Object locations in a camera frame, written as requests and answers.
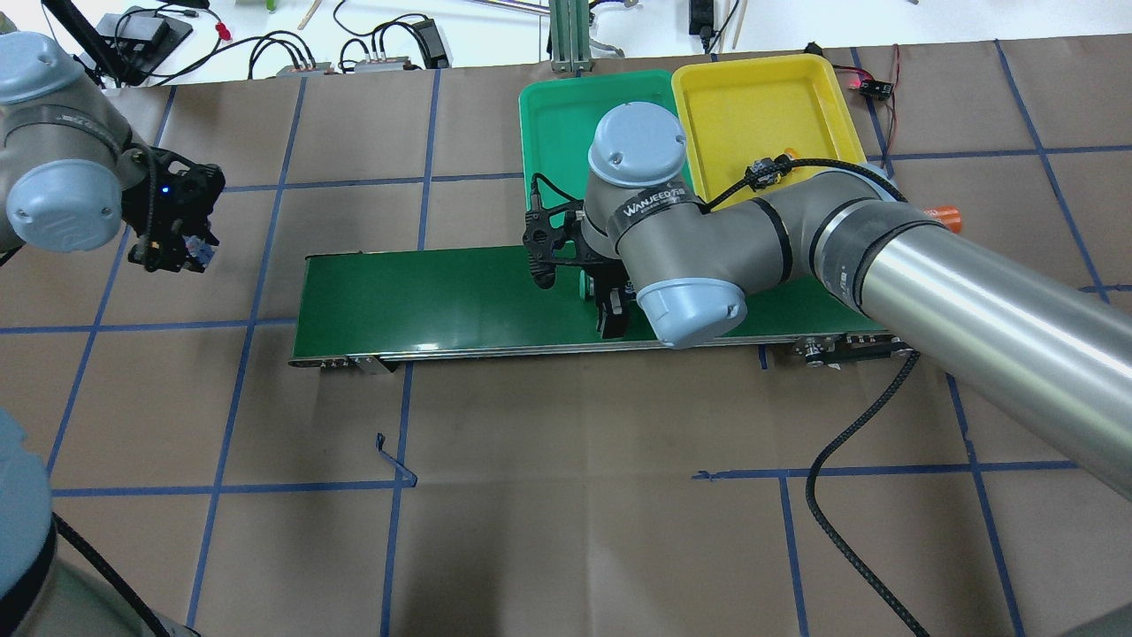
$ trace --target gray band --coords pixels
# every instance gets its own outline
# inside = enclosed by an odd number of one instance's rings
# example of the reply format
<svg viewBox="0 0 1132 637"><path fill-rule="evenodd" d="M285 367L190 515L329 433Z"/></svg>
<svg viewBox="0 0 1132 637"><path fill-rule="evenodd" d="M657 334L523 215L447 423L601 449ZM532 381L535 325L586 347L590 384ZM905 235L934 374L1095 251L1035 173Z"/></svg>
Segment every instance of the gray band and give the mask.
<svg viewBox="0 0 1132 637"><path fill-rule="evenodd" d="M860 311L860 290L873 257L901 232L919 225L940 225L907 203L858 203L841 221L814 238L821 242L821 272L815 275L841 302Z"/></svg>
<svg viewBox="0 0 1132 637"><path fill-rule="evenodd" d="M122 145L114 139L114 136L110 132L110 130L106 129L106 127L98 120L78 109L60 106L58 104L27 106L5 118L2 145L8 145L8 137L17 129L37 123L66 126L76 130L82 130L106 146L111 156L115 160L118 155L122 153Z"/></svg>
<svg viewBox="0 0 1132 637"><path fill-rule="evenodd" d="M692 191L692 188L687 183L679 179L672 179L659 186L641 190L633 198L618 206L606 224L609 238L614 241L614 249L617 249L617 243L621 240L621 235L629 227L674 205L684 203L702 205L703 201L700 200L700 197Z"/></svg>

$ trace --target yellow tray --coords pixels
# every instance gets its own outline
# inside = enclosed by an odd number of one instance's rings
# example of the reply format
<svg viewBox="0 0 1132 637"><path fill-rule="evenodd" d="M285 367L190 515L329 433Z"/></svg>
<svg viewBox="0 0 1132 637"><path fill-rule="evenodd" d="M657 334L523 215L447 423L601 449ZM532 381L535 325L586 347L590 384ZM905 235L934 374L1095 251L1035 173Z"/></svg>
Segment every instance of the yellow tray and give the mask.
<svg viewBox="0 0 1132 637"><path fill-rule="evenodd" d="M833 67L816 55L782 55L680 68L676 109L688 137L696 192L710 199L762 157L794 148L801 157L865 161ZM799 169L789 184L822 170ZM724 205L748 199L749 188Z"/></svg>

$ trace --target white surface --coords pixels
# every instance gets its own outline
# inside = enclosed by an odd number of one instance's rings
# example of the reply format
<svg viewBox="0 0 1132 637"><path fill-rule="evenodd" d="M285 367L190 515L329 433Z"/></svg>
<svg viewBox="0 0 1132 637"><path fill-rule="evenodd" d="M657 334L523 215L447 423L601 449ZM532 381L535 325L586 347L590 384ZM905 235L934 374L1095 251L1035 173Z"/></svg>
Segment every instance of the white surface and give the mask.
<svg viewBox="0 0 1132 637"><path fill-rule="evenodd" d="M119 11L135 3L157 6L121 0L75 0L75 3L92 23L105 12ZM337 0L324 0L301 32L319 61L337 63L338 50L348 38L331 19L331 10L336 3ZM823 46L848 46L1132 32L1132 1L1129 0L920 0L919 5L908 0L748 0L747 3L737 46L739 51L799 50L812 40ZM715 0L717 25L722 24L728 6L729 0ZM278 9L268 14L261 0L212 2L213 10L224 18L237 40L276 28L294 31L309 7L309 0L278 0ZM46 33L38 9L35 2L19 2L16 7L6 6L3 10L22 29ZM546 48L549 20L468 0L348 0L340 16L355 31L368 31L405 11L421 11L436 18L447 41L453 66L529 63L538 61ZM641 0L632 9L609 3L595 12L598 19L592 36L623 48L631 58L686 55L702 51L698 40L687 35L686 0ZM189 21L196 26L196 32L162 70L180 69L212 49L215 42L213 19L200 16ZM58 25L55 32L65 49L78 51L74 40ZM386 43L391 55L419 58L415 44L400 29L391 31ZM730 35L724 43L724 51L731 51ZM246 77L251 46L246 44L222 54L182 78L182 81ZM257 66L257 77L272 75L286 64L286 54L280 46L273 46Z"/></svg>

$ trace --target robotic arm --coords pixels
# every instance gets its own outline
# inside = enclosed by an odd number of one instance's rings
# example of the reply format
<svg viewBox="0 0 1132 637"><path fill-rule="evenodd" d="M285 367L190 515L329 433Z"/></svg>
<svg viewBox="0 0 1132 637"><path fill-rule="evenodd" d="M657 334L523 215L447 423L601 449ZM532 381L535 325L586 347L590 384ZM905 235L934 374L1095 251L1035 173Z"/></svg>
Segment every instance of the robotic arm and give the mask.
<svg viewBox="0 0 1132 637"><path fill-rule="evenodd" d="M535 281L552 283L573 240L595 278L621 268L657 337L680 350L741 324L747 294L815 276L1132 500L1132 318L953 234L883 178L831 170L709 213L679 178L684 157L664 109L609 111L584 214L557 233L528 214ZM621 302L609 281L602 312Z"/></svg>
<svg viewBox="0 0 1132 637"><path fill-rule="evenodd" d="M0 36L0 255L89 250L125 219L149 272L204 272L224 174L149 147L51 38Z"/></svg>

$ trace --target green tray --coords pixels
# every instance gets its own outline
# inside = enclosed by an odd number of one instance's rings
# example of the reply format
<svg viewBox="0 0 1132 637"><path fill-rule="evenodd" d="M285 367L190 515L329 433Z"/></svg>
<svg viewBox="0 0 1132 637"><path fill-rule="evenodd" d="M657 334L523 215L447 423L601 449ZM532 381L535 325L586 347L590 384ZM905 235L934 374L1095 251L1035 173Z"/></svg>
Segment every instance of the green tray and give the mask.
<svg viewBox="0 0 1132 637"><path fill-rule="evenodd" d="M602 341L577 283L577 268L563 267L554 287L537 287L517 246L310 256L291 364L663 347L635 303L628 334ZM751 295L747 308L747 320L710 345L883 332L812 278Z"/></svg>
<svg viewBox="0 0 1132 637"><path fill-rule="evenodd" d="M652 102L676 114L672 74L642 70L551 79L524 88L518 95L518 126L528 187L531 175L541 172L568 193L578 198L585 196L593 132L602 115L625 102ZM692 182L687 164L684 178ZM565 203L549 188L542 189L541 193L547 207Z"/></svg>

